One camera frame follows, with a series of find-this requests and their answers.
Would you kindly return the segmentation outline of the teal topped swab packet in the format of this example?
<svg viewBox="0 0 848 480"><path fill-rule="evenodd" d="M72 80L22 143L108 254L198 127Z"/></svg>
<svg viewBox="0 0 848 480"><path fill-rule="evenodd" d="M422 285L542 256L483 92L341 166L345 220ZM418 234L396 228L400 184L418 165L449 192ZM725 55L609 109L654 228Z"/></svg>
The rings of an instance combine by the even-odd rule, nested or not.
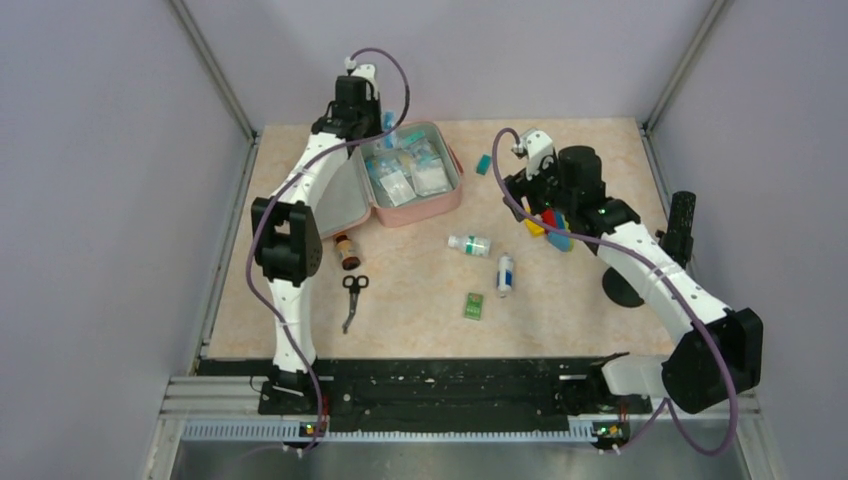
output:
<svg viewBox="0 0 848 480"><path fill-rule="evenodd" d="M440 157L436 148L423 131L416 131L401 138L400 147L417 163L430 162Z"/></svg>

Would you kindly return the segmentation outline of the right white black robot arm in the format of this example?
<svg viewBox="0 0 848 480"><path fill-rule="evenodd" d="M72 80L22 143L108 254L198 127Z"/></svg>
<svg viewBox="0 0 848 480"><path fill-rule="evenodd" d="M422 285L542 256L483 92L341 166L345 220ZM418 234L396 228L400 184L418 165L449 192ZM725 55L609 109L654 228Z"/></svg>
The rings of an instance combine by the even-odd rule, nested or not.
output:
<svg viewBox="0 0 848 480"><path fill-rule="evenodd" d="M556 149L539 129L523 134L510 127L512 152L524 168L503 176L492 160L503 201L517 220L533 221L552 209L569 229L566 236L587 248L631 287L674 343L667 356L616 354L589 374L586 397L600 412L612 412L627 395L664 397L689 414L699 413L740 392L762 377L764 325L750 308L733 309L710 294L668 253L635 210L607 194L602 160L595 149Z"/></svg>

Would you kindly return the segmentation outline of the clear bottle green label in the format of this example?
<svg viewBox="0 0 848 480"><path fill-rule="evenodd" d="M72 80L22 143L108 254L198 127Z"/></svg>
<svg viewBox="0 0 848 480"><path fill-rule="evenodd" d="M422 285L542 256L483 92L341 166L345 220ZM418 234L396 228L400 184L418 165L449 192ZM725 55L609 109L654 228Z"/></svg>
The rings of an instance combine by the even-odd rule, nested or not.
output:
<svg viewBox="0 0 848 480"><path fill-rule="evenodd" d="M447 245L451 249L475 257L488 257L491 251L491 240L477 235L450 235Z"/></svg>

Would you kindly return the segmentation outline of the white gauze packet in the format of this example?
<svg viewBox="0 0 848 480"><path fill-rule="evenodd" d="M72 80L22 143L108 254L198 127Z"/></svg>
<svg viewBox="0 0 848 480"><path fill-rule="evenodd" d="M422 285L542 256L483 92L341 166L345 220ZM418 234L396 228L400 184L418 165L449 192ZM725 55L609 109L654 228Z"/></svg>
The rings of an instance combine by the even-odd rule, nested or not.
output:
<svg viewBox="0 0 848 480"><path fill-rule="evenodd" d="M379 183L393 207L404 205L417 198L413 187L408 182L406 176L400 171L382 176L379 179Z"/></svg>
<svg viewBox="0 0 848 480"><path fill-rule="evenodd" d="M421 197L446 193L452 189L443 166L415 167L412 169L411 175L414 191Z"/></svg>

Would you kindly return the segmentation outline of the white blue bandage roll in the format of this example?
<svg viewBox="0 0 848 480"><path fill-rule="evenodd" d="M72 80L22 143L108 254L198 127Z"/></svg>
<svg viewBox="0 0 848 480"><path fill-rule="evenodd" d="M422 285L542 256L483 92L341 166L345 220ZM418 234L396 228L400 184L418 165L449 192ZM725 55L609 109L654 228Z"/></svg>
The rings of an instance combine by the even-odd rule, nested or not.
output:
<svg viewBox="0 0 848 480"><path fill-rule="evenodd" d="M507 297L513 291L513 269L514 260L508 253L503 253L498 258L496 276L496 288L500 298Z"/></svg>

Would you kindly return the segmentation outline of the blue bandage strip packet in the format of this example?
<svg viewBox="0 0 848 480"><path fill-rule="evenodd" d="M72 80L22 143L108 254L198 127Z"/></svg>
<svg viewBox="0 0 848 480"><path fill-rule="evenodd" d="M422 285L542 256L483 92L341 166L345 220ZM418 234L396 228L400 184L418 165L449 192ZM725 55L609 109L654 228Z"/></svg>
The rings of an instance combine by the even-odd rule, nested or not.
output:
<svg viewBox="0 0 848 480"><path fill-rule="evenodd" d="M392 110L386 110L382 113L381 124L385 136L380 140L380 145L383 149L392 150L397 147L397 134L395 133L398 125L398 115Z"/></svg>

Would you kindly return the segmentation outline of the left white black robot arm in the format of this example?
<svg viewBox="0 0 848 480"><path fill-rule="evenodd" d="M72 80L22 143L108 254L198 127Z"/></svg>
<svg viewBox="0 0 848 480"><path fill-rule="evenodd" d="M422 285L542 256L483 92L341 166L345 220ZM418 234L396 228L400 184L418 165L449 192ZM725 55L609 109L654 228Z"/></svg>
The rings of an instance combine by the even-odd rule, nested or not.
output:
<svg viewBox="0 0 848 480"><path fill-rule="evenodd" d="M251 255L268 282L270 295L262 302L275 323L270 383L302 414L314 410L321 397L309 325L311 279L323 258L316 209L355 149L382 132L376 66L348 61L346 69L291 172L270 196L251 205Z"/></svg>

